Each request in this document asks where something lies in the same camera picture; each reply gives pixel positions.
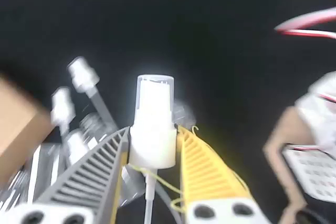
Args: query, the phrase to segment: black surface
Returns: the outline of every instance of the black surface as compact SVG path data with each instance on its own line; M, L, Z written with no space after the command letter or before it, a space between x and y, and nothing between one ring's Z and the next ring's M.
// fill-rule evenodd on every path
M0 70L50 108L84 55L118 124L132 124L136 76L175 77L199 135L241 174L275 223L287 203L261 151L281 112L335 69L335 41L277 35L280 22L335 0L0 0ZM321 29L333 29L325 24ZM78 114L87 101L75 95ZM178 180L178 169L164 176ZM118 213L141 223L144 204ZM173 219L158 199L153 223Z

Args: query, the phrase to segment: red and white wire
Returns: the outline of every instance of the red and white wire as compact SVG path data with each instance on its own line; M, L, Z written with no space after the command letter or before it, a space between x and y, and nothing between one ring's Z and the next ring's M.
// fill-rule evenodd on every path
M317 12L307 13L292 18L275 27L275 30L287 35L336 39L336 33L331 31L302 29L308 26L329 22L332 20L336 20L336 7L326 10L319 10Z

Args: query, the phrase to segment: white component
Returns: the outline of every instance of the white component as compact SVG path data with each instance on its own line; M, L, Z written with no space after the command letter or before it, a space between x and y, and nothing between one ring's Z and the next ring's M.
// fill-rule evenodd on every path
M85 58L80 56L74 59L68 65L69 72L72 76L72 84L78 93L87 93L91 97L92 89L96 89L96 84L99 82L99 77L95 70L86 62Z
M325 148L336 141L336 72L327 73L309 87L309 93L296 101L302 119L310 126L316 143Z
M68 149L70 165L75 164L90 151L89 147L84 143L84 137L80 130L71 131L64 139L63 144Z
M211 199L192 202L187 224L271 224L255 201L248 198Z
M130 163L149 169L175 165L176 129L172 122L174 78L138 76Z
M296 151L292 147L313 146L290 145L282 151L303 190L315 199L336 202L336 161L321 151Z
M1 223L11 224L93 224L93 219L89 208L43 204L21 204L0 215Z
M70 122L75 118L75 108L71 101L68 87L60 87L52 97L51 122L59 126L61 135L69 129Z

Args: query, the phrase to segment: yellow wire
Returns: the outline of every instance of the yellow wire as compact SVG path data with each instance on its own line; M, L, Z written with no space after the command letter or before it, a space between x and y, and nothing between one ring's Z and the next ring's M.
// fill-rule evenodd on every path
M250 195L250 197L253 198L253 196L251 194L251 191L250 191L250 188L248 188L248 186L245 183L245 181L243 181L243 179L234 170L231 169L231 172L235 175L235 177L237 178L237 180L239 180L239 182L243 185L243 187L248 192L248 194Z
M197 136L196 133L195 133L195 129L196 129L197 131L199 130L199 128L198 128L196 125L193 125L193 126L191 127L191 132L192 132L195 136Z
M176 204L182 202L183 199L182 198L177 198L172 200L172 202L170 202L170 207L173 208L175 211L177 212L181 212L184 213L185 212L185 206L183 207L178 207Z
M192 127L191 127L191 131L192 131L192 133L195 135L195 136L197 136L196 135L196 133L195 133L195 129L196 130L199 130L199 128L196 126L196 125L193 125ZM215 150L210 146L210 145L208 145L206 142L204 142L203 141L203 143L207 146L207 147L209 147L214 153L216 153L215 152ZM248 194L250 195L250 197L252 197L252 194L251 194L251 191L250 191L250 189L248 188L248 186L247 186L247 184L245 183L245 181L243 181L243 179L234 171L234 170L232 170L231 169L231 171L232 171L232 173L235 175L235 177L237 178L237 180L239 180L239 182L243 185L243 187L245 188L245 190L248 192Z
M178 188L176 188L175 186L173 186L172 184L168 183L167 181L165 181L163 178L161 178L160 176L158 176L157 174L151 172L150 170L146 169L146 168L140 168L137 166L134 166L132 164L129 164L129 166L133 169L136 170L138 172L141 173L146 173L149 174L150 176L156 178L162 185L168 187L170 190L178 193L178 194L183 194L181 190L179 190Z

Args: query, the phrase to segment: cardboard box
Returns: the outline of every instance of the cardboard box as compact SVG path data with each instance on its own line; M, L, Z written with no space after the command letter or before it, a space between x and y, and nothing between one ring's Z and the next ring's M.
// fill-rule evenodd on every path
M31 158L52 129L50 113L0 77L0 186Z
M282 213L279 224L295 223L297 211L307 204L280 153L286 143L314 144L310 129L300 118L295 107L288 107L284 111L264 146L266 159L284 188L289 201L289 205Z

